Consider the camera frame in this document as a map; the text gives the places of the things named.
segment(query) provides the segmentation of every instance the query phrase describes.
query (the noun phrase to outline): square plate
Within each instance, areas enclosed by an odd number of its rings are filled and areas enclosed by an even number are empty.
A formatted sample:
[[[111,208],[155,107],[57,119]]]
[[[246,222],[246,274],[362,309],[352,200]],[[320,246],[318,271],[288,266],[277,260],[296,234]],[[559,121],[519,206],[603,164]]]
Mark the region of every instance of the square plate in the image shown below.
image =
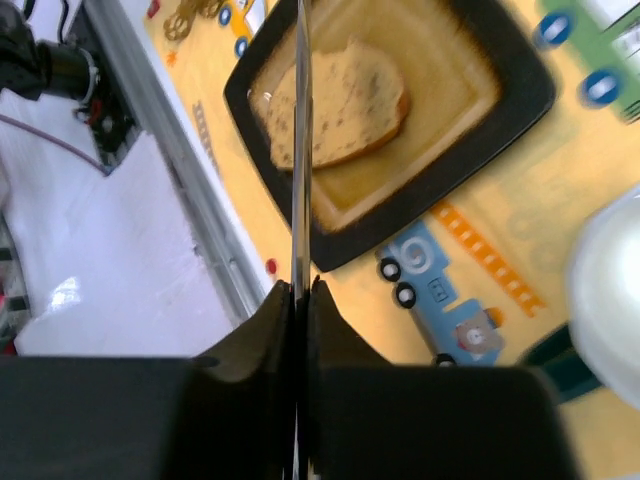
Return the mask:
[[[269,93],[294,62],[296,16],[297,0],[280,0],[225,87],[249,154],[289,225],[291,174],[271,162],[263,119]],[[494,0],[316,0],[311,19],[314,49],[340,50],[356,35],[391,55],[412,102],[389,144],[314,170],[311,254],[322,271],[418,218],[522,135],[555,99],[544,65]]]

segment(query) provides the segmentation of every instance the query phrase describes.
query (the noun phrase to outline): orange ladder print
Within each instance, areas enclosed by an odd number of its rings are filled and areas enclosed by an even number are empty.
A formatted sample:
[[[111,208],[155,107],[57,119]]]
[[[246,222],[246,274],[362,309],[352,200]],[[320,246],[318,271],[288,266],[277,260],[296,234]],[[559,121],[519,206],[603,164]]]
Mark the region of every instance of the orange ladder print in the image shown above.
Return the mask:
[[[528,317],[534,317],[537,310],[546,308],[546,304],[533,292],[531,287],[453,205],[443,200],[431,208],[431,213]]]

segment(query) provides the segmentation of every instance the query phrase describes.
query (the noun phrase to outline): bread slice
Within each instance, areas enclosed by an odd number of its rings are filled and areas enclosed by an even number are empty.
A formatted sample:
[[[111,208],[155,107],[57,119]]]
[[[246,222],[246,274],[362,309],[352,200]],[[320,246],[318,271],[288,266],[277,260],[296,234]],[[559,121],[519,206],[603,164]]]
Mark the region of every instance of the bread slice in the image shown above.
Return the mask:
[[[328,167],[375,150],[393,139],[409,113],[402,74],[384,52],[352,39],[339,52],[313,52],[314,168]],[[293,168],[295,65],[269,101],[266,126],[271,160]]]

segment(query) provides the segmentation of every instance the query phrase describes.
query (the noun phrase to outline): blue circle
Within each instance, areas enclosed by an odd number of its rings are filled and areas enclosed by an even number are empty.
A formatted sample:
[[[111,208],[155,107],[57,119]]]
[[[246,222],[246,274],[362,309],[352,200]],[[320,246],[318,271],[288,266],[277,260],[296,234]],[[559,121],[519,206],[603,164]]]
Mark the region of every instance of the blue circle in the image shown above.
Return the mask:
[[[602,108],[615,102],[622,91],[620,77],[601,69],[589,75],[580,85],[580,95],[588,106]]]
[[[222,25],[223,27],[226,27],[227,25],[229,25],[230,21],[231,7],[229,5],[225,5],[224,7],[222,7],[220,13],[218,14],[218,22],[220,22],[220,25]]]
[[[238,57],[241,57],[248,46],[249,46],[249,40],[247,39],[247,37],[238,38],[235,46],[236,55]]]
[[[535,34],[535,43],[540,47],[557,47],[569,39],[573,31],[573,18],[565,12],[550,13],[542,19]]]

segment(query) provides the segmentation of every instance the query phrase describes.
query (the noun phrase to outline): yellow tablecloth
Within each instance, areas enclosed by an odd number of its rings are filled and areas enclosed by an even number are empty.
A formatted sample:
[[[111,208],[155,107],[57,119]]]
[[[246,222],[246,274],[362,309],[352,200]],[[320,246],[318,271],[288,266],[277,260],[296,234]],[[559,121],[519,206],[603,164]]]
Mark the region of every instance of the yellow tablecloth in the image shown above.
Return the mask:
[[[223,98],[236,63],[234,34],[215,20],[198,19],[180,45],[164,39],[163,20],[178,0],[162,0],[145,20],[186,110],[201,107],[212,154],[233,204],[262,258],[273,258],[278,276],[290,277],[291,237],[245,151]],[[535,0],[508,4],[526,32],[542,18]],[[425,214],[431,233],[452,259],[447,273],[461,298],[477,298],[504,313],[506,348],[513,362],[531,344],[567,320],[564,268],[581,225],[594,211],[640,181],[636,126],[611,109],[587,110],[576,89],[586,75],[570,47],[545,54],[560,89],[551,113],[480,174]],[[527,310],[484,268],[451,228],[447,217],[470,228],[504,259],[511,277],[539,299]],[[373,252],[323,274],[343,316],[378,351],[397,363],[427,363],[431,355],[410,314],[395,306],[391,286],[376,274]],[[640,412],[600,389],[562,407],[589,478],[640,472]]]

